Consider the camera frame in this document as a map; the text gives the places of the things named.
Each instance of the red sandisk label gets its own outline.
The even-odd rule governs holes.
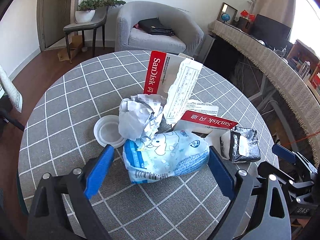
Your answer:
[[[227,129],[231,129],[238,124],[235,121],[193,111],[186,111],[181,120]]]
[[[156,94],[158,92],[161,73],[164,67],[164,61],[167,54],[160,51],[152,51],[148,65],[146,83],[144,85],[144,94]]]

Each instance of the white flower pot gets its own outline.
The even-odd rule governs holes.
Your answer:
[[[95,10],[91,10],[91,11],[76,11],[76,21],[77,21],[77,23],[91,22],[95,12],[96,12]]]

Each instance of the gray checkered tablecloth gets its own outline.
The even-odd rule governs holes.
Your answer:
[[[142,93],[150,52],[122,51],[87,60],[55,82],[33,110],[21,142],[19,178],[30,209],[41,176],[64,175],[83,167],[103,149],[94,138],[97,120],[119,114],[122,98]],[[217,73],[203,68],[193,99],[219,107],[218,116],[239,121],[258,131],[261,161],[278,167],[273,141],[260,114],[249,100]],[[261,162],[238,168],[257,176]],[[84,236],[68,195],[63,196],[74,232]],[[207,239],[230,200],[224,197],[209,168],[156,183],[133,185],[122,161],[122,148],[99,193],[90,200],[114,240]],[[238,228],[240,235],[252,214],[252,197]]]

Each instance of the chair leg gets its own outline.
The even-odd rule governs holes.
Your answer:
[[[84,46],[84,31],[81,31],[82,32],[82,45]]]
[[[69,46],[69,37],[68,37],[68,33],[66,33],[66,45],[67,45],[67,52],[68,52],[68,56],[69,56],[69,60],[70,60],[70,64],[72,64],[71,54],[70,54],[70,46]]]
[[[102,25],[102,44],[103,44],[103,49],[104,49],[104,37],[105,37],[105,25]]]
[[[97,29],[93,30],[93,38],[92,38],[92,57],[94,57],[94,53],[96,50],[96,36],[97,36]]]

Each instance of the metal screw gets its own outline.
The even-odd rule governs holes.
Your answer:
[[[276,181],[277,177],[273,174],[270,174],[269,175],[269,179],[273,180],[273,181]]]
[[[42,179],[48,179],[50,178],[50,173],[45,173],[42,175]]]
[[[75,174],[75,175],[79,175],[81,172],[82,172],[82,170],[80,168],[75,168],[73,170],[73,174]]]
[[[247,171],[245,171],[245,170],[239,170],[238,173],[240,176],[247,176],[247,174],[248,174]]]

